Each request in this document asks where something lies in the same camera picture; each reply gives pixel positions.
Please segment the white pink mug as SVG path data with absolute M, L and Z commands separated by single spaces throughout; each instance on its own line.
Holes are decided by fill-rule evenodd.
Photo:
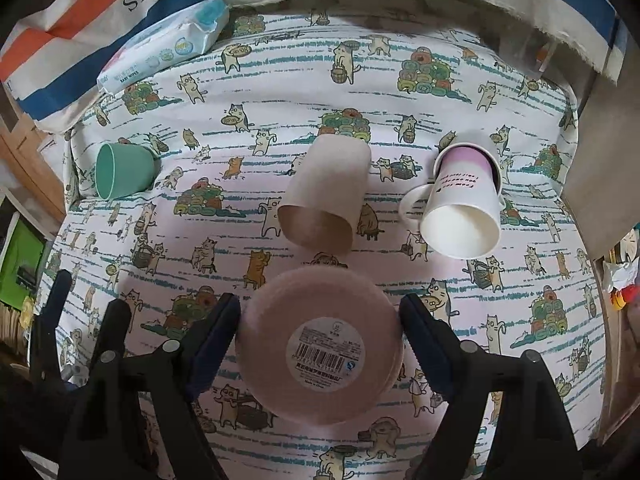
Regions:
M 502 177 L 494 141 L 462 132 L 434 161 L 434 181 L 401 199 L 398 216 L 435 252 L 468 260 L 490 255 L 501 237 Z

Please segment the cat print bed sheet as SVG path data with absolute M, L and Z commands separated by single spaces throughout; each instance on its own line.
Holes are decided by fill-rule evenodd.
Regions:
M 44 270 L 70 274 L 56 360 L 75 386 L 107 305 L 130 356 L 178 340 L 226 292 L 326 266 L 418 296 L 499 356 L 541 354 L 578 446 L 600 426 L 605 330 L 562 189 L 578 99 L 478 32 L 374 6 L 238 15 L 149 76 L 93 77 L 66 132 L 67 214 Z

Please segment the red yellow toy figure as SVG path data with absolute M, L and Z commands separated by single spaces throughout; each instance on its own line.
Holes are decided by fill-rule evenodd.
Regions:
M 634 301 L 639 293 L 640 286 L 631 284 L 622 289 L 613 289 L 610 295 L 612 306 L 619 311 Z

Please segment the pink speckled cup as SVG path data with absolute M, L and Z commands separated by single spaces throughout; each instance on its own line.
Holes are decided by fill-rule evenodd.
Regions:
M 338 266 L 304 266 L 262 286 L 242 307 L 235 336 L 250 393 L 308 426 L 374 408 L 403 354 L 396 308 L 370 280 Z

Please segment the brown wooden side panel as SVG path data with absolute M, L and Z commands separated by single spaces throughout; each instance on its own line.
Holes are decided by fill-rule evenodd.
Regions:
M 639 222 L 639 75 L 632 70 L 618 84 L 594 85 L 563 198 L 593 259 Z

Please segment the green plastic cup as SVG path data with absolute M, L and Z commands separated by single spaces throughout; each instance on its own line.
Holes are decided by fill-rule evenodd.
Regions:
M 138 144 L 103 144 L 96 156 L 94 184 L 101 200 L 117 200 L 150 188 L 160 161 Z

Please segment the beige plastic cup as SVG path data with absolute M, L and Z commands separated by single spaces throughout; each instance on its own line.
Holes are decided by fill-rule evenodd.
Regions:
M 371 149 L 363 140 L 335 134 L 318 136 L 278 206 L 285 238 L 317 252 L 349 252 L 370 166 Z

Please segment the baby wipes pack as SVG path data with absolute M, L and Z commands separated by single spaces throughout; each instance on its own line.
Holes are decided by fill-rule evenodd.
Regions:
M 224 0 L 204 0 L 138 32 L 111 57 L 96 77 L 109 94 L 208 51 L 229 21 Z

